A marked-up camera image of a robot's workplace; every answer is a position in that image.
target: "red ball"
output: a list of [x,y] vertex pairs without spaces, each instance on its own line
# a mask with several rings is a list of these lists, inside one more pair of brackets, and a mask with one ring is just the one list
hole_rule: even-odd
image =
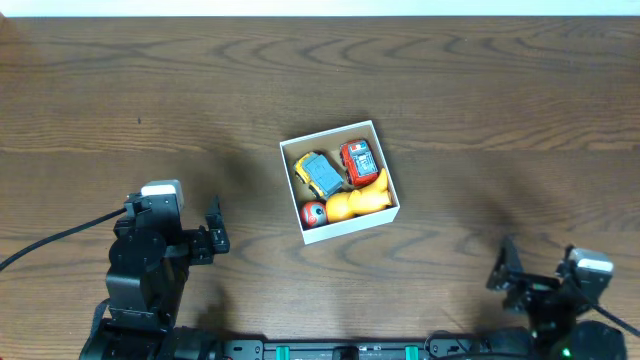
[[326,225],[329,222],[327,220],[327,209],[321,202],[308,202],[300,209],[300,221],[308,229]]

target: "wooden table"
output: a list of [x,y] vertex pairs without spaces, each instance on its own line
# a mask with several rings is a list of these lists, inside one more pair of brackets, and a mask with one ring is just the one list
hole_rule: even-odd
[[[570,243],[608,253],[602,303],[637,326],[639,41],[633,18],[5,19],[0,253],[177,178],[184,226],[219,194],[233,243],[193,268],[179,325],[297,339],[524,324],[484,288],[518,233],[541,274]],[[304,246],[278,142],[367,119],[402,208]],[[112,224],[0,274],[0,356],[77,357]]]

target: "yellow toy car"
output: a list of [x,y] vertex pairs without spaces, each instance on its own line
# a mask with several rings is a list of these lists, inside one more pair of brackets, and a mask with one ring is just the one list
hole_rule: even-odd
[[294,169],[296,177],[303,184],[309,184],[309,190],[317,199],[327,200],[342,187],[342,177],[324,155],[309,152],[296,161]]

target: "white box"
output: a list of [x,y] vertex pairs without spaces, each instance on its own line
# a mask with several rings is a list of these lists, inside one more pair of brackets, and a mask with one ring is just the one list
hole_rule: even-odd
[[[345,167],[342,166],[339,156],[340,145],[356,139],[366,139],[371,147],[371,152],[378,167],[387,169],[389,191],[391,192],[393,205],[373,214],[357,216],[350,220],[328,224],[314,229],[304,229],[300,222],[300,208],[304,206],[305,203],[314,201],[315,198],[311,191],[309,191],[307,185],[295,179],[292,170],[294,163],[309,151],[319,151],[327,157],[329,163],[338,170],[338,173],[345,179]],[[311,244],[316,241],[390,223],[396,217],[396,214],[398,214],[400,202],[396,195],[396,189],[393,186],[391,171],[384,159],[384,154],[382,153],[382,148],[380,147],[380,142],[378,141],[378,136],[376,135],[371,120],[283,141],[280,143],[280,152],[282,153],[284,169],[287,172],[293,206],[296,210],[295,216],[298,219],[298,226],[302,232],[302,238],[305,244]],[[343,189],[347,191],[353,190],[353,187],[348,185],[346,181],[344,181],[343,184]]]

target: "yellow toy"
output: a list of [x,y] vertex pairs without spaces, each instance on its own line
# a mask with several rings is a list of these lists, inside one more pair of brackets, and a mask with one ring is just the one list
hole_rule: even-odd
[[368,186],[352,192],[332,195],[327,200],[329,223],[349,220],[356,215],[371,214],[391,205],[391,193],[387,190],[387,171],[380,170],[380,176]]

